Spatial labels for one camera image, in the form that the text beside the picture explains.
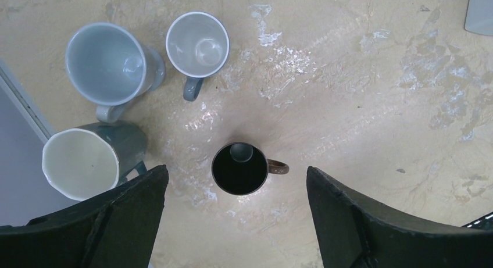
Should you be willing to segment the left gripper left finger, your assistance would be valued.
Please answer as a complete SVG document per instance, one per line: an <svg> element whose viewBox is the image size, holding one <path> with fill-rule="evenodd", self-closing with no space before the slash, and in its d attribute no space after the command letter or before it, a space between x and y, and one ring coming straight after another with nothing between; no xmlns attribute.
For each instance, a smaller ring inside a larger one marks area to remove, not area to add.
<svg viewBox="0 0 493 268"><path fill-rule="evenodd" d="M159 165L24 226L2 226L1 266L147 267L168 183Z"/></svg>

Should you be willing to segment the grey blue small mug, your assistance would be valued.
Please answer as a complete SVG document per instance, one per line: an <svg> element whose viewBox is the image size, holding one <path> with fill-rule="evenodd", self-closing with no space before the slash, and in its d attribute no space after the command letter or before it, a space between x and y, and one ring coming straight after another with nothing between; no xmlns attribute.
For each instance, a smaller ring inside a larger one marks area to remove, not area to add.
<svg viewBox="0 0 493 268"><path fill-rule="evenodd" d="M187 76L183 98L193 102L204 80L226 64L230 39L226 28L216 17L192 11L179 16L170 25L165 47L172 65Z"/></svg>

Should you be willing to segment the teal cream mug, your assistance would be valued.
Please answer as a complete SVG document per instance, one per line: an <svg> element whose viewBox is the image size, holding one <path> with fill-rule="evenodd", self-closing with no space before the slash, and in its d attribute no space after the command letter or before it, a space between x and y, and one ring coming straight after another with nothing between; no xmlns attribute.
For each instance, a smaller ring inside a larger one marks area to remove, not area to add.
<svg viewBox="0 0 493 268"><path fill-rule="evenodd" d="M144 174L147 135L134 123L97 122L54 134L42 149L42 171L65 197L84 201Z"/></svg>

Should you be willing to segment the light blue large mug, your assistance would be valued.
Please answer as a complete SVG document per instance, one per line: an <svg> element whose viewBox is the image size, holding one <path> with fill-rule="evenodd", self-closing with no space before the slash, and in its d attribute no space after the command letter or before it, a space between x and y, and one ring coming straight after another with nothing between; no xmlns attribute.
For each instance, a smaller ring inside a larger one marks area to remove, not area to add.
<svg viewBox="0 0 493 268"><path fill-rule="evenodd" d="M136 97L164 81L165 62L124 28L105 22L81 27L65 52L67 75L75 89L96 104L100 122L116 122Z"/></svg>

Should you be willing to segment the brown dark mug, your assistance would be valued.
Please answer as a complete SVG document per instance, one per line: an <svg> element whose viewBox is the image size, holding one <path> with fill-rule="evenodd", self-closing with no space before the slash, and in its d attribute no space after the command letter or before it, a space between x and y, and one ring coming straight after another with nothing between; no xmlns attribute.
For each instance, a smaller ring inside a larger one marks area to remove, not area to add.
<svg viewBox="0 0 493 268"><path fill-rule="evenodd" d="M269 174L287 174L290 167L269 159L256 146L232 142L214 156L211 166L216 185L231 195L249 195L266 182Z"/></svg>

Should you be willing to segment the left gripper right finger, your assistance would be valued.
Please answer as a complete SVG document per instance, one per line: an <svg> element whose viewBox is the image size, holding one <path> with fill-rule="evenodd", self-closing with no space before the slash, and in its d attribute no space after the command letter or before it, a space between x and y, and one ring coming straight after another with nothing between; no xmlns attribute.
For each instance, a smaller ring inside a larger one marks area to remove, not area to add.
<svg viewBox="0 0 493 268"><path fill-rule="evenodd" d="M464 226L422 219L316 167L306 189L324 267L491 267L492 215Z"/></svg>

